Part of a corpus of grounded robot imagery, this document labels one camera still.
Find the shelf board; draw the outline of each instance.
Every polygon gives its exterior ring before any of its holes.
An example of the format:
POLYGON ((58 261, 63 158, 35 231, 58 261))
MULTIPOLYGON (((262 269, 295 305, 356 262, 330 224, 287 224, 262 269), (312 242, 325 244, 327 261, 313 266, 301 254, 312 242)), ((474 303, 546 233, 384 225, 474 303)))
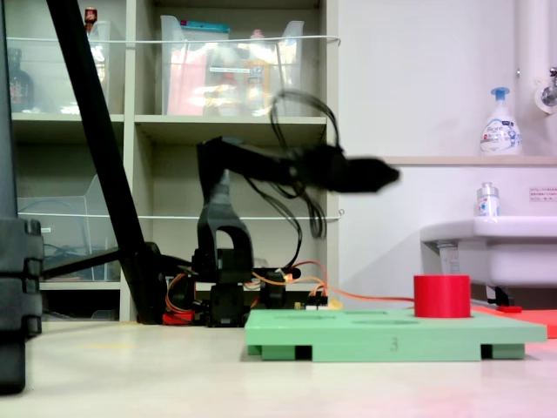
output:
POLYGON ((119 281, 43 281, 41 290, 120 290, 119 281))
MULTIPOLYGON (((16 143, 22 145, 85 144, 80 115, 61 113, 12 113, 16 143)), ((124 142, 124 115, 111 115, 117 142, 124 142)))
MULTIPOLYGON (((250 145, 279 146, 267 117, 137 115, 135 121, 155 144, 196 145, 226 136, 250 145)), ((318 143, 326 127, 324 117, 283 117, 278 122, 288 144, 294 146, 318 143)))
POLYGON ((321 0, 153 0, 159 7, 209 9, 317 9, 321 0))
POLYGON ((554 166, 557 156, 380 157, 397 166, 554 166))

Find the orange wire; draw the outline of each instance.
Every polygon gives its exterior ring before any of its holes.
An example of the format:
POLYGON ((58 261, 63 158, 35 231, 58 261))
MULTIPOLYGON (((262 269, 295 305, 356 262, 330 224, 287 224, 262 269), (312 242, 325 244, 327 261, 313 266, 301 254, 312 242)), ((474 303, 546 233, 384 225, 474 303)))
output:
POLYGON ((295 279, 295 280, 288 281, 288 282, 278 282, 278 281, 268 280, 265 277, 259 276, 257 273, 253 273, 253 275, 255 277, 257 277, 258 279, 264 281, 265 283, 270 283, 272 285, 280 285, 280 286, 286 286, 286 285, 289 285, 291 283, 297 283, 297 282, 300 282, 300 281, 317 281, 319 284, 317 285, 316 289, 318 289, 319 287, 324 287, 324 288, 328 287, 329 289, 331 289, 335 293, 344 294, 345 296, 347 296, 349 298, 354 298, 354 299, 358 299, 358 300, 376 300, 376 301, 389 301, 389 302, 414 302, 414 299, 412 299, 412 298, 365 296, 365 295, 362 295, 362 294, 345 292, 344 290, 340 290, 337 287, 326 286, 325 283, 323 283, 323 280, 321 280, 318 277, 313 277, 313 276, 300 277, 299 279, 295 279))
POLYGON ((260 279, 261 281, 264 281, 265 283, 269 283, 271 285, 288 286, 291 285, 292 283, 299 283, 300 281, 317 281, 321 286, 325 285, 322 279, 313 276, 300 277, 299 279, 294 279, 290 281, 273 281, 273 280, 266 279, 265 277, 261 277, 255 272, 253 272, 252 274, 258 279, 260 279))
POLYGON ((190 312, 191 310, 191 309, 182 309, 181 307, 177 307, 173 305, 170 298, 168 297, 170 290, 174 287, 176 283, 178 283, 184 277, 185 277, 184 273, 181 273, 178 276, 176 276, 174 279, 172 279, 171 284, 168 286, 168 289, 166 290, 166 297, 164 298, 164 300, 166 301, 166 306, 173 312, 190 312))
POLYGON ((299 266, 303 266, 305 264, 313 264, 315 266, 318 266, 319 268, 321 268, 321 271, 323 272, 323 281, 325 282, 325 284, 327 284, 329 282, 329 272, 327 272, 327 269, 325 266, 323 266, 321 263, 319 263, 316 260, 307 260, 307 261, 300 261, 299 263, 296 263, 295 265, 293 265, 291 268, 291 270, 293 268, 299 267, 299 266))

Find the white wall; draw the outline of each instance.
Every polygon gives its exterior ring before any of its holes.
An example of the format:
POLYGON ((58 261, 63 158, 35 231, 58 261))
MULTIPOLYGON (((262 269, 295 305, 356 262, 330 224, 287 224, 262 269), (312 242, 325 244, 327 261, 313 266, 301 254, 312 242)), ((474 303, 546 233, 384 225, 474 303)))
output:
MULTIPOLYGON (((477 154, 490 90, 515 91, 513 2, 343 0, 339 21, 339 121, 349 154, 477 154)), ((341 286, 411 295, 422 272, 420 228, 473 216, 482 181, 500 188, 504 214, 557 214, 555 204, 528 201, 529 186, 557 185, 557 168, 405 168, 378 196, 341 197, 341 286)))

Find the white sink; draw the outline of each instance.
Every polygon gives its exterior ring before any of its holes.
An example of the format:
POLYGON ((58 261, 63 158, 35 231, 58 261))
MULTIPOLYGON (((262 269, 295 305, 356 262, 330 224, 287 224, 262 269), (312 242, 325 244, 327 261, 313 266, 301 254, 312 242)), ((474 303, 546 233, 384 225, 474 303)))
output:
POLYGON ((557 286, 557 217, 470 218, 427 226, 420 238, 427 244, 454 243, 459 272, 474 283, 557 286))

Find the red cylinder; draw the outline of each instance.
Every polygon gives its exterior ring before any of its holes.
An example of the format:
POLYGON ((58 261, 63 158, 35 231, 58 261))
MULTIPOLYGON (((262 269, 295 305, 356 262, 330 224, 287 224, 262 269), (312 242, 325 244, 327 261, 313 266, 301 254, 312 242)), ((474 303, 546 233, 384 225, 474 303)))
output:
POLYGON ((414 276, 414 314, 420 318, 470 318, 470 276, 414 276))

